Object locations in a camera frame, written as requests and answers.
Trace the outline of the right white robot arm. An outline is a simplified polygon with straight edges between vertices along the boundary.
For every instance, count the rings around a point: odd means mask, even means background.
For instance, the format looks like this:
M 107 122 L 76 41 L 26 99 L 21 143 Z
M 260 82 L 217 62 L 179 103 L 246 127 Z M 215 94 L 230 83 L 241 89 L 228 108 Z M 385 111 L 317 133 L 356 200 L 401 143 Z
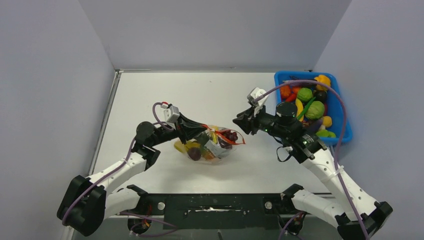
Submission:
M 232 121 L 246 134 L 263 131 L 290 147 L 289 154 L 304 168 L 313 173 L 335 198 L 332 202 L 319 197 L 298 184 L 285 191 L 281 199 L 282 209 L 289 214 L 307 212 L 337 229 L 343 240 L 367 240 L 372 237 L 393 213 L 392 206 L 377 201 L 366 193 L 335 162 L 331 151 L 296 118 L 297 107 L 292 103 L 280 103 L 275 115 L 265 108 L 256 111 L 254 106 L 238 113 Z

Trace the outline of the toy yellow mango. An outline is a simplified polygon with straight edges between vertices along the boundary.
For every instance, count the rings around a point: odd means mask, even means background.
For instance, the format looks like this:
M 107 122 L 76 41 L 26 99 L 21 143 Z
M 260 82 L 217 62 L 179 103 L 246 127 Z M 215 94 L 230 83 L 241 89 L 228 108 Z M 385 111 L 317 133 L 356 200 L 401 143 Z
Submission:
M 173 147 L 179 151 L 180 153 L 187 153 L 187 151 L 191 148 L 200 148 L 200 144 L 197 141 L 188 140 L 185 144 L 182 143 L 180 140 L 177 140 Z

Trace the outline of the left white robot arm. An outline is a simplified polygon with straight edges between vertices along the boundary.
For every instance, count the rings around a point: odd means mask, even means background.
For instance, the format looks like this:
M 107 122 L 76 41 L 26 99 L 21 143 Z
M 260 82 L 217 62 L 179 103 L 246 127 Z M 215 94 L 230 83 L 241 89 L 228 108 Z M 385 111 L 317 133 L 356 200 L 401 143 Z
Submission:
M 156 163 L 161 152 L 155 146 L 174 139 L 186 142 L 206 129 L 206 124 L 184 115 L 177 117 L 170 130 L 149 121 L 141 122 L 123 159 L 98 173 L 88 177 L 78 175 L 71 180 L 57 211 L 62 225 L 89 236 L 108 218 L 107 212 L 115 215 L 133 209 L 141 195 L 132 189 L 118 191 L 118 206 L 115 208 L 108 205 L 107 200 L 112 199 L 115 189 Z

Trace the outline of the clear zip top bag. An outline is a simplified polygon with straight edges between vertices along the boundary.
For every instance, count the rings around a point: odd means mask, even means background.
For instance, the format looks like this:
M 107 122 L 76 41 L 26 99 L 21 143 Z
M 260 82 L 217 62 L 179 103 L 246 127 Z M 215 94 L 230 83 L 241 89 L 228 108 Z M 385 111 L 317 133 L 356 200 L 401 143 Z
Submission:
M 198 161 L 193 161 L 189 158 L 187 153 L 181 153 L 186 156 L 189 160 L 193 162 L 204 162 L 204 163 L 218 163 L 222 159 L 227 158 L 238 146 L 246 144 L 245 138 L 243 135 L 230 128 L 220 127 L 215 125 L 206 125 L 207 129 L 191 139 L 190 141 L 197 141 L 200 144 L 200 150 L 202 158 Z M 238 140 L 232 146 L 232 149 L 224 149 L 220 147 L 218 143 L 218 133 L 224 130 L 235 131 L 238 134 Z

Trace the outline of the toy dark passion fruit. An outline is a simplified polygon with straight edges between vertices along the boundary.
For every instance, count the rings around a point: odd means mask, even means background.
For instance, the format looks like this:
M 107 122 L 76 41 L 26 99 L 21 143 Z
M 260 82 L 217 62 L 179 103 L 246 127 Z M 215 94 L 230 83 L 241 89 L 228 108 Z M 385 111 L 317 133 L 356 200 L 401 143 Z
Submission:
M 202 152 L 198 147 L 191 147 L 187 150 L 188 157 L 193 161 L 199 161 L 202 158 Z

